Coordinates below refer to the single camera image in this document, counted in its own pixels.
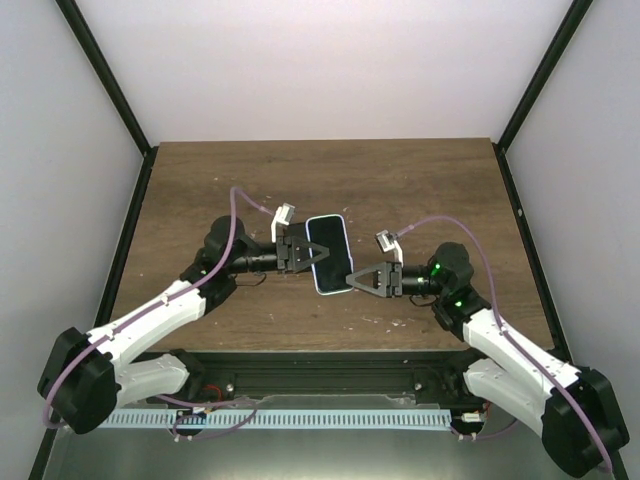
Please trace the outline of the black front rail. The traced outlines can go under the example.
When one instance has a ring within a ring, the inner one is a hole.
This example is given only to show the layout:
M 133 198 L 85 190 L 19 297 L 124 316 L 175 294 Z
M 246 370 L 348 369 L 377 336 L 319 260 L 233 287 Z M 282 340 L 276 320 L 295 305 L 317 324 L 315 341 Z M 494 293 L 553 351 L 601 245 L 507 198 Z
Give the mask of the black front rail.
M 463 371 L 480 359 L 472 349 L 362 352 L 205 352 L 189 399 L 271 395 L 408 396 L 445 408 L 479 405 Z

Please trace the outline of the black frame post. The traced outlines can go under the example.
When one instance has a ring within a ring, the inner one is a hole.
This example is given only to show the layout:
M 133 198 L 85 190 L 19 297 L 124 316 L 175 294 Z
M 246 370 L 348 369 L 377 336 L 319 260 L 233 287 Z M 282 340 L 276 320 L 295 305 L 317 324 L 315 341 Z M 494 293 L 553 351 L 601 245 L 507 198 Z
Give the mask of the black frame post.
M 74 0 L 55 0 L 55 3 L 137 149 L 142 156 L 147 156 L 152 147 L 78 3 Z
M 593 0 L 573 0 L 570 3 L 496 143 L 500 151 L 507 151 L 513 144 L 592 4 Z

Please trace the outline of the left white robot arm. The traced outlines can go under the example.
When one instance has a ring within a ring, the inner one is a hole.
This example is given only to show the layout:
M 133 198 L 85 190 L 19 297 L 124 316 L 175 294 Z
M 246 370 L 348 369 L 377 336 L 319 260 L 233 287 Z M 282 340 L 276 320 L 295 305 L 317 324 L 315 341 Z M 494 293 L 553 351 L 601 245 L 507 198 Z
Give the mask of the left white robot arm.
M 85 434 L 138 400 L 172 394 L 196 402 L 205 382 L 196 360 L 184 351 L 149 361 L 140 355 L 221 306 L 237 289 L 236 274 L 319 272 L 340 252 L 309 225 L 275 220 L 271 241 L 258 243 L 236 215 L 216 219 L 193 262 L 161 294 L 87 333 L 71 327 L 56 338 L 37 385 L 44 423 Z

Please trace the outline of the left black frame post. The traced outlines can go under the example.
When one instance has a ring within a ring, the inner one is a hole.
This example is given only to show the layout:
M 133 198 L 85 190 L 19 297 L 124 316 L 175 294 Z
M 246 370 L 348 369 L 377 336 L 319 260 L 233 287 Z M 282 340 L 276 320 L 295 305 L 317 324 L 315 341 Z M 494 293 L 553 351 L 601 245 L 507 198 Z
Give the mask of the left black frame post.
M 74 0 L 55 0 L 55 3 L 137 149 L 142 156 L 147 156 L 152 147 L 78 3 Z

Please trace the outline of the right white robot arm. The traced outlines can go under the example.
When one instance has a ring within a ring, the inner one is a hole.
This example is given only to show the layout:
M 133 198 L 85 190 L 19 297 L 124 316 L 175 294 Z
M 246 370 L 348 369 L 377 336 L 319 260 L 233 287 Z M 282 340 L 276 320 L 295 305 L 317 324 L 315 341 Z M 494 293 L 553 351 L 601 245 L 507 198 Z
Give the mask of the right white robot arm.
M 510 325 L 473 287 L 466 248 L 440 245 L 428 263 L 383 262 L 347 276 L 381 298 L 431 296 L 439 325 L 470 346 L 470 362 L 444 378 L 447 396 L 482 398 L 509 413 L 541 440 L 554 463 L 581 478 L 611 470 L 629 433 L 611 382 L 601 372 L 556 358 Z

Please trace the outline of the right black frame post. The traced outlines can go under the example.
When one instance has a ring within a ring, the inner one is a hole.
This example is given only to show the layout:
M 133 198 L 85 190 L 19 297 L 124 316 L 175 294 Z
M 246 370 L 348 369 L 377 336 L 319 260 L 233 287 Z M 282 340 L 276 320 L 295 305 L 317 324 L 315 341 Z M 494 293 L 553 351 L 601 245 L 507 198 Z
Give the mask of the right black frame post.
M 513 144 L 592 4 L 593 0 L 573 0 L 570 3 L 496 143 L 500 151 L 507 151 Z

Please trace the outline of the light blue slotted strip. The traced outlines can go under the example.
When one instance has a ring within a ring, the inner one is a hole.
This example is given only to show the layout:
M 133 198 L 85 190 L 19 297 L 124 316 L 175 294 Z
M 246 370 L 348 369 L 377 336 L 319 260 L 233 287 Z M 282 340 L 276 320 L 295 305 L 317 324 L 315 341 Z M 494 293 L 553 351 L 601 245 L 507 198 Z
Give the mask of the light blue slotted strip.
M 447 431 L 452 422 L 448 410 L 260 410 L 224 409 L 192 414 L 185 409 L 120 409 L 111 414 L 102 429 L 226 430 L 243 420 L 254 430 L 417 430 Z

